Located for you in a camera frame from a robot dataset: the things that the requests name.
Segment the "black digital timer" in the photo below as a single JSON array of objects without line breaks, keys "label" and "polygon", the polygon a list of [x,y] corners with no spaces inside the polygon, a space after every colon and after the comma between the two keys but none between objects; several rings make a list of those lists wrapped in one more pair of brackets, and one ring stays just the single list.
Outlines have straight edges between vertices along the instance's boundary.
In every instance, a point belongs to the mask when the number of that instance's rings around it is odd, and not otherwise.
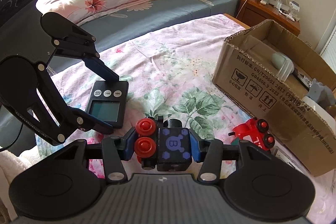
[{"label": "black digital timer", "polygon": [[128,88],[127,81],[95,81],[85,109],[86,113],[114,128],[122,128]]}]

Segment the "red toy train car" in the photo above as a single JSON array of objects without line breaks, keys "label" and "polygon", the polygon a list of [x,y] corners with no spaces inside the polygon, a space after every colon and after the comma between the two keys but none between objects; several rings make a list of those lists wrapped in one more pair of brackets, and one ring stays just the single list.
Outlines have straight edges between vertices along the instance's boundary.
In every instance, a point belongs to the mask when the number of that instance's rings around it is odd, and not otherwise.
[{"label": "red toy train car", "polygon": [[275,138],[268,132],[269,124],[264,119],[256,117],[247,120],[232,129],[228,136],[233,136],[231,144],[237,144],[240,140],[247,140],[265,151],[274,147]]}]

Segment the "clear round plastic jar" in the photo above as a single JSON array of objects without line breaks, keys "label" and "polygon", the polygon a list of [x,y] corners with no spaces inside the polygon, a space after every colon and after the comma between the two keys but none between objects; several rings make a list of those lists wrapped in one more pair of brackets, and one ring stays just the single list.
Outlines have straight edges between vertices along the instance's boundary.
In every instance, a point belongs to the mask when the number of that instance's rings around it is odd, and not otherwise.
[{"label": "clear round plastic jar", "polygon": [[293,61],[288,57],[288,60],[284,63],[280,70],[277,70],[276,76],[281,80],[285,81],[290,74],[294,72]]}]

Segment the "white translucent plastic container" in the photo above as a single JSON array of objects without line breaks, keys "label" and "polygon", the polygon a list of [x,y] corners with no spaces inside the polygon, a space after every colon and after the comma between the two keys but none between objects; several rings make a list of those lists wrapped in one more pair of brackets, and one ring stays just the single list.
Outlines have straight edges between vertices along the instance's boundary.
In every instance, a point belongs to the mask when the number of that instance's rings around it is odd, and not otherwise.
[{"label": "white translucent plastic container", "polygon": [[310,106],[318,114],[329,115],[329,113],[325,109],[323,109],[317,102],[313,101],[311,98],[304,96],[302,101],[305,102],[308,106]]}]

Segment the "grey rubber cat toy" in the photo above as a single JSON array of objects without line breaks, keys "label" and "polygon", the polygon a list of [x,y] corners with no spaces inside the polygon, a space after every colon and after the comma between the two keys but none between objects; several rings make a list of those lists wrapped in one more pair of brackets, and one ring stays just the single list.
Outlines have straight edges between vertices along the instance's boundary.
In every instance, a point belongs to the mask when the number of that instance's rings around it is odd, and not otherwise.
[{"label": "grey rubber cat toy", "polygon": [[335,105],[335,97],[331,89],[316,79],[312,80],[306,96],[318,103],[323,109]]}]

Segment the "mint green oval case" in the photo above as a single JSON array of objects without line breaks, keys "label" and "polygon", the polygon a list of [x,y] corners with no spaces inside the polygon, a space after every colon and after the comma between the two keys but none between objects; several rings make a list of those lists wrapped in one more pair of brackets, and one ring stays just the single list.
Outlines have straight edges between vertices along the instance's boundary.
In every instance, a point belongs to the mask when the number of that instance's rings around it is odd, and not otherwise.
[{"label": "mint green oval case", "polygon": [[280,70],[287,60],[288,57],[286,57],[280,52],[272,54],[272,64],[277,70]]}]

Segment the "brown cardboard box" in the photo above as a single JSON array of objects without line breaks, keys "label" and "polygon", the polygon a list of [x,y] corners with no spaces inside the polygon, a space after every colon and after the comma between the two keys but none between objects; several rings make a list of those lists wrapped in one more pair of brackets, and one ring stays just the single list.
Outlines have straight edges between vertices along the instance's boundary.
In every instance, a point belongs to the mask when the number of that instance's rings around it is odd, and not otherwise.
[{"label": "brown cardboard box", "polygon": [[287,56],[307,77],[335,90],[335,73],[305,42],[273,20],[223,42],[213,83],[248,114],[265,119],[276,138],[315,177],[335,168],[335,133],[303,98],[294,76],[282,80],[272,55]]}]

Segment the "blue bed sheet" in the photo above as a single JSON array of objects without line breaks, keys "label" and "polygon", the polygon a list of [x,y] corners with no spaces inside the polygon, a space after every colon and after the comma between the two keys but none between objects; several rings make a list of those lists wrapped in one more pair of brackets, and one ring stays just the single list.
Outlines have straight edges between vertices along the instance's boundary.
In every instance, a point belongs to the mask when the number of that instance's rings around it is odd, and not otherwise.
[{"label": "blue bed sheet", "polygon": [[[153,0],[113,14],[104,15],[81,26],[96,36],[96,50],[102,52],[148,32],[160,30],[189,20],[217,14],[236,15],[240,0]],[[47,69],[53,76],[80,60],[53,57]],[[1,106],[1,147],[7,147],[20,135],[22,123]],[[35,135],[23,126],[23,133],[9,149],[19,155],[36,145]]]}]

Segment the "wooden nightstand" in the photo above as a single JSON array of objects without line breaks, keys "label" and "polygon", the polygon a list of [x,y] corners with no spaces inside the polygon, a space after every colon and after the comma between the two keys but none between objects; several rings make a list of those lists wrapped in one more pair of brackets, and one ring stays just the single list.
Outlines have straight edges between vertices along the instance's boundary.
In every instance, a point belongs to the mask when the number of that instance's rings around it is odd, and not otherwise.
[{"label": "wooden nightstand", "polygon": [[240,0],[237,19],[250,27],[272,19],[295,36],[299,36],[301,32],[299,22],[291,21],[269,4],[262,5],[260,0]]}]

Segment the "white louvered closet door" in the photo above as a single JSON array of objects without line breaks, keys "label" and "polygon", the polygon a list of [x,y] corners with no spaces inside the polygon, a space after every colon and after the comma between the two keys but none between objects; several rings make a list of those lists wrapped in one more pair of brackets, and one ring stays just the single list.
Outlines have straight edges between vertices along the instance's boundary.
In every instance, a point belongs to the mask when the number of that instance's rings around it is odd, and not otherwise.
[{"label": "white louvered closet door", "polygon": [[324,61],[331,67],[331,69],[335,72],[336,69],[336,34],[335,28],[331,33],[326,45],[320,53],[320,56],[324,59]]}]

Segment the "clear spray bottle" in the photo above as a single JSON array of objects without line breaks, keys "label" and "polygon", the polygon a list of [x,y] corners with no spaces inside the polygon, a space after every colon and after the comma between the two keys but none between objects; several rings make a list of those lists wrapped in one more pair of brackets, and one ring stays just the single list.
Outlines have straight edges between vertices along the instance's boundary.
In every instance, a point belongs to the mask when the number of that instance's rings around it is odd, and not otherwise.
[{"label": "clear spray bottle", "polygon": [[282,6],[282,0],[276,0],[276,3],[274,5],[274,7],[277,9],[277,10],[280,10],[281,9],[281,6]]}]

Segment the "white phone stand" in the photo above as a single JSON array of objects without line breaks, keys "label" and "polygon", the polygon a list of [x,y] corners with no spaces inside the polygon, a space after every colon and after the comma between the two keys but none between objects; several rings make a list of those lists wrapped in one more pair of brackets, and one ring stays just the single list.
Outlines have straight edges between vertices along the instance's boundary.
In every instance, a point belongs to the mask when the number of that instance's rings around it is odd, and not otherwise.
[{"label": "white phone stand", "polygon": [[294,0],[291,0],[289,3],[289,14],[287,15],[287,18],[295,22],[295,14],[299,12],[299,10],[299,4]]}]

